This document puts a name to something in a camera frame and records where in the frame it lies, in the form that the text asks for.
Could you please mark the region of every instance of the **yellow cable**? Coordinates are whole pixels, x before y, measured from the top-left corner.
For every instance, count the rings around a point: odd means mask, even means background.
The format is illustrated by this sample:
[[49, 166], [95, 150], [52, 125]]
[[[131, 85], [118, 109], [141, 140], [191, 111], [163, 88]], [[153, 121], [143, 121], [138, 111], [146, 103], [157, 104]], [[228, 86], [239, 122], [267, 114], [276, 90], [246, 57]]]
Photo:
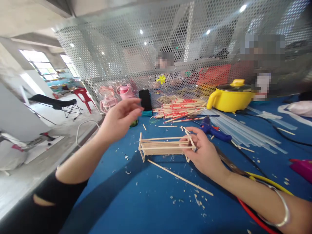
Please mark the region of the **yellow cable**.
[[287, 189], [285, 189], [284, 187], [282, 187], [281, 185], [275, 183], [274, 181], [272, 181], [270, 179], [267, 179], [267, 178], [265, 178], [263, 176], [260, 176], [260, 175], [257, 175], [257, 174], [253, 174], [253, 173], [250, 173], [250, 172], [246, 172], [246, 173], [248, 173], [250, 175], [249, 178], [252, 179], [252, 180], [254, 180], [255, 178], [263, 180], [263, 181], [271, 184], [275, 188], [277, 188], [277, 189], [279, 189], [279, 190], [281, 190], [281, 191], [283, 191], [283, 192], [293, 196], [293, 194], [290, 191], [288, 191]]

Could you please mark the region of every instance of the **window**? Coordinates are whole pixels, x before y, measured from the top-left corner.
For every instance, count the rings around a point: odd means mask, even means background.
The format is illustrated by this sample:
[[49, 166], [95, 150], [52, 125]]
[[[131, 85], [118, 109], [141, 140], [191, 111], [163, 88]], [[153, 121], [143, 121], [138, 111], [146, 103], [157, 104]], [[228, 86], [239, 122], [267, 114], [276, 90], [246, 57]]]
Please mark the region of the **window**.
[[54, 80], [59, 78], [57, 72], [54, 70], [52, 64], [44, 53], [31, 50], [19, 51], [44, 80]]
[[70, 70], [70, 72], [72, 73], [72, 76], [74, 78], [79, 77], [78, 76], [78, 72], [77, 72], [75, 66], [72, 64], [72, 61], [71, 61], [70, 57], [67, 56], [67, 55], [61, 55], [61, 57], [62, 57], [63, 61], [66, 63], [66, 65], [67, 65], [68, 69]]

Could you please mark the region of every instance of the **silver bracelet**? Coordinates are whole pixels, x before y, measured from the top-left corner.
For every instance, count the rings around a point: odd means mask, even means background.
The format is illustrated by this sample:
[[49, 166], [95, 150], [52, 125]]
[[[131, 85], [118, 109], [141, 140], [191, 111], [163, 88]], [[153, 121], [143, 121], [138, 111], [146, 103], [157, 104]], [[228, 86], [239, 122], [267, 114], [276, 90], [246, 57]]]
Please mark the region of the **silver bracelet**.
[[284, 218], [284, 220], [283, 220], [281, 223], [279, 223], [279, 224], [273, 224], [273, 223], [270, 223], [269, 221], [267, 221], [267, 220], [266, 220], [265, 218], [263, 218], [261, 215], [258, 214], [258, 216], [259, 216], [260, 219], [262, 219], [262, 220], [263, 220], [265, 223], [267, 223], [268, 225], [280, 228], [280, 227], [284, 226], [285, 224], [287, 224], [287, 223], [289, 222], [289, 220], [290, 220], [290, 212], [289, 212], [288, 206], [287, 206], [286, 201], [285, 201], [285, 199], [283, 198], [283, 196], [279, 193], [279, 191], [278, 191], [275, 187], [273, 187], [273, 186], [271, 186], [271, 185], [268, 185], [268, 184], [266, 184], [266, 183], [263, 183], [263, 184], [265, 184], [266, 186], [268, 186], [271, 190], [274, 190], [274, 191], [277, 193], [277, 195], [281, 198], [281, 200], [282, 200], [282, 202], [283, 202], [283, 204], [284, 204], [284, 207], [285, 207], [285, 218]]

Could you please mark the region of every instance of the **perforated metal sheet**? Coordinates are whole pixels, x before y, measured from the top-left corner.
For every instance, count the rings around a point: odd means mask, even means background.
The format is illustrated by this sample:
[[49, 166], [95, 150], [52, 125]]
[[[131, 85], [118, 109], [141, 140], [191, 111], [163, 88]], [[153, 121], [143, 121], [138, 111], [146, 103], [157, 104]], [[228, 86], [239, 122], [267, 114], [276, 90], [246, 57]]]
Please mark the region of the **perforated metal sheet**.
[[[149, 89], [157, 107], [161, 96], [207, 98], [216, 85], [236, 78], [252, 82], [263, 71], [272, 72], [278, 84], [271, 90], [295, 92], [294, 80], [300, 87], [310, 84], [310, 9], [309, 0], [154, 2], [68, 20], [56, 35], [99, 111], [98, 89], [126, 83], [136, 96]], [[259, 68], [241, 60], [246, 34], [285, 35], [284, 44], [276, 42], [285, 47], [280, 66]], [[164, 68], [157, 58], [164, 54], [172, 55], [174, 66]], [[156, 82], [160, 75], [166, 77], [163, 85]]]

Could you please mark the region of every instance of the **right hand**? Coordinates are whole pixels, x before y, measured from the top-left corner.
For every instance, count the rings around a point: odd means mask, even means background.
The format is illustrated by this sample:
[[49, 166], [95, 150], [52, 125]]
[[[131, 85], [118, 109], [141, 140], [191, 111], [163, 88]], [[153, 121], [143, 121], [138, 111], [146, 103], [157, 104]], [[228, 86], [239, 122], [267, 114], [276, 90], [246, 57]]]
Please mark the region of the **right hand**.
[[223, 165], [214, 145], [208, 140], [206, 134], [199, 128], [187, 127], [188, 131], [194, 132], [190, 134], [192, 140], [197, 147], [197, 151], [192, 149], [182, 149], [184, 154], [191, 159], [195, 167], [203, 174], [211, 178], [216, 183], [225, 180], [230, 171]]

